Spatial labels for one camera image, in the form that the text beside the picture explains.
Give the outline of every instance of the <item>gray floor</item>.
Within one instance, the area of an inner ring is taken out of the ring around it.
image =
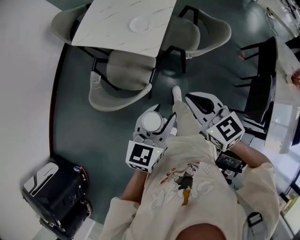
[[[73,2],[50,2],[63,6],[62,9],[75,7]],[[74,47],[67,52],[57,94],[54,149],[57,154],[86,169],[90,179],[87,197],[93,207],[92,218],[100,223],[105,220],[111,198],[122,194],[133,172],[125,164],[125,156],[137,117],[157,103],[162,103],[161,113],[168,117],[172,113],[171,88],[174,85],[179,85],[183,94],[192,91],[215,94],[230,108],[242,110],[248,89],[237,89],[234,84],[241,83],[239,77],[256,74],[257,58],[241,60],[239,47],[265,41],[274,35],[264,10],[254,2],[178,0],[174,14],[177,15],[186,4],[227,21],[232,28],[232,37],[224,46],[188,60],[186,74],[181,73],[179,58],[166,59],[157,74],[151,100],[144,97],[116,112],[95,110],[88,101],[93,59]],[[201,47],[208,43],[209,35],[203,25],[199,24],[199,28]],[[278,23],[275,28],[283,41],[289,39]]]

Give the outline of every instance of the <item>small display screen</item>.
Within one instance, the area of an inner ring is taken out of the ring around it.
[[[232,168],[237,168],[241,163],[240,160],[237,160],[236,158],[227,156],[225,154],[221,154],[218,157],[217,162],[222,163],[222,164],[227,165]]]

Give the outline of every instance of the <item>cartoon character print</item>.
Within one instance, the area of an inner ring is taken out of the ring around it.
[[[170,182],[172,179],[174,179],[174,182],[176,183],[172,184],[168,188],[168,194],[165,200],[166,204],[174,198],[176,193],[178,193],[180,196],[183,195],[182,206],[186,206],[188,204],[191,193],[194,193],[198,196],[198,193],[196,193],[197,190],[195,192],[192,191],[192,189],[194,176],[199,170],[199,164],[200,162],[196,162],[195,164],[188,164],[187,167],[183,170],[176,170],[176,168],[172,168],[170,172],[166,174],[166,178],[160,182],[160,185],[164,185],[166,182]]]

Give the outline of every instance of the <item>white sneaker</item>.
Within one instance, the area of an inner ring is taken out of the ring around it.
[[[176,102],[176,101],[181,101],[182,102],[181,89],[180,89],[179,86],[174,86],[172,88],[172,94],[173,94],[174,102]]]

